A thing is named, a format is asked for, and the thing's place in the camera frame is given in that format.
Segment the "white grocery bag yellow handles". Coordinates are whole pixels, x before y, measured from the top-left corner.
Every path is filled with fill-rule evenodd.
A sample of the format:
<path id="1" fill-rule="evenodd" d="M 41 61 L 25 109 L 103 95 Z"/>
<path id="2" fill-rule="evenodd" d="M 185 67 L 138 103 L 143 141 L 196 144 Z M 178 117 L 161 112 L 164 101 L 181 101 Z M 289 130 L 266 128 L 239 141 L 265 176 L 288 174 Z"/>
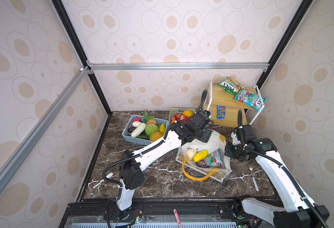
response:
<path id="1" fill-rule="evenodd" d="M 232 172 L 230 158 L 225 156 L 226 137 L 213 131 L 208 142 L 198 139 L 179 147 L 176 161 L 183 174 L 194 181 L 212 178 L 222 183 Z"/>

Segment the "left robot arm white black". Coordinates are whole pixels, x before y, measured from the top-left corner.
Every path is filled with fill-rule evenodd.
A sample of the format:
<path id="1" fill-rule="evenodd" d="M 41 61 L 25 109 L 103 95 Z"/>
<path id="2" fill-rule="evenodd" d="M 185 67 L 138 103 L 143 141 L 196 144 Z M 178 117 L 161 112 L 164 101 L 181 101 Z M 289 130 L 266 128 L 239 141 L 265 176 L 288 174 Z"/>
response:
<path id="1" fill-rule="evenodd" d="M 155 160 L 194 140 L 203 143 L 209 141 L 212 130 L 207 126 L 213 121 L 209 118 L 208 111 L 202 109 L 207 94 L 208 90 L 205 89 L 201 104 L 191 117 L 171 123 L 161 138 L 144 148 L 134 152 L 124 151 L 120 161 L 103 170 L 104 181 L 118 185 L 116 205 L 120 211 L 131 207 L 135 189 L 145 180 L 143 171 Z"/>

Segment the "orange mango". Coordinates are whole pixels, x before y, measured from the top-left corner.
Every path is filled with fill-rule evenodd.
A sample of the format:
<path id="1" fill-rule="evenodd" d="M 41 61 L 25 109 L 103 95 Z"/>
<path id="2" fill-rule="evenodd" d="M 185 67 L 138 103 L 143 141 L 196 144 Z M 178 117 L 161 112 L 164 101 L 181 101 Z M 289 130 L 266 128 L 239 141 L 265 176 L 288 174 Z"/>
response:
<path id="1" fill-rule="evenodd" d="M 155 132 L 150 136 L 150 141 L 155 142 L 161 137 L 163 137 L 163 134 L 161 132 Z"/>

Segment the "green cabbage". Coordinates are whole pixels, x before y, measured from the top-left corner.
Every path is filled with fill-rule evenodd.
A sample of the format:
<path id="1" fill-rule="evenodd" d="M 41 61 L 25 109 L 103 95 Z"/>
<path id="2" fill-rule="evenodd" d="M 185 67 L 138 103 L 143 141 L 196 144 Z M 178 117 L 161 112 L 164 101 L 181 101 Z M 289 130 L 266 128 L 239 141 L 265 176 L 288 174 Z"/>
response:
<path id="1" fill-rule="evenodd" d="M 154 123 L 147 124 L 147 126 L 145 128 L 146 135 L 151 136 L 155 132 L 159 132 L 159 127 Z"/>

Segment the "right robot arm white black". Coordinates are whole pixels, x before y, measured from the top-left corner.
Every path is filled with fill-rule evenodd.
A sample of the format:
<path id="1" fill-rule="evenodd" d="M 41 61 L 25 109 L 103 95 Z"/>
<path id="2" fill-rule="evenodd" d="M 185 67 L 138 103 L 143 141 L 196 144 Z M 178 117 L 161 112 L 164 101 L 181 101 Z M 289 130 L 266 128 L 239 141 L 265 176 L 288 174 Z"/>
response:
<path id="1" fill-rule="evenodd" d="M 258 139 L 249 124 L 243 124 L 238 112 L 238 126 L 231 134 L 225 155 L 247 162 L 255 159 L 276 189 L 283 207 L 276 207 L 255 198 L 241 200 L 244 213 L 251 214 L 276 228 L 326 228 L 329 211 L 318 205 L 300 186 L 283 162 L 277 147 L 269 138 Z"/>

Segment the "cream garlic bulb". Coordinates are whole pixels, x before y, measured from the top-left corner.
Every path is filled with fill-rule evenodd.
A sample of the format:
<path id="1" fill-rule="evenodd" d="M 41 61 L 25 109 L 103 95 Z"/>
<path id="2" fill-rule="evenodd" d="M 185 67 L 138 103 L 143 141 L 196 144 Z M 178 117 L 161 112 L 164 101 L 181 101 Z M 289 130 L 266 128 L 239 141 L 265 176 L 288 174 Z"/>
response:
<path id="1" fill-rule="evenodd" d="M 197 150 L 193 148 L 189 148 L 185 152 L 185 156 L 188 158 L 188 161 L 192 160 L 193 157 L 197 154 Z"/>

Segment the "long yellow fruit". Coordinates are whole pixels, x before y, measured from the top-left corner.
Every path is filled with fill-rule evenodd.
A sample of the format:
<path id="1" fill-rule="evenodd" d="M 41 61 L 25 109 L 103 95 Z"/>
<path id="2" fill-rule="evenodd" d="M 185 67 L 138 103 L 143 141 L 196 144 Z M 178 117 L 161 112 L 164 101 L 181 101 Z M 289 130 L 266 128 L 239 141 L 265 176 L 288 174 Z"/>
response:
<path id="1" fill-rule="evenodd" d="M 205 159 L 208 156 L 208 154 L 209 154 L 208 150 L 200 151 L 193 156 L 193 161 L 194 162 L 199 162 L 199 161 Z"/>

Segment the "purple m&m packet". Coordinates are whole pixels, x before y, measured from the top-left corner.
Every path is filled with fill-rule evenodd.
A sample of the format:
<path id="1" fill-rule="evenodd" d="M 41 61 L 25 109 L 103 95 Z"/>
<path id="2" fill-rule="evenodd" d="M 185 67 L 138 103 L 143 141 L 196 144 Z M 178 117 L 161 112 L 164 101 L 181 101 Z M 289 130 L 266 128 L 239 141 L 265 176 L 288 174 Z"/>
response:
<path id="1" fill-rule="evenodd" d="M 200 168 L 209 168 L 210 167 L 205 159 L 198 161 L 196 164 Z"/>

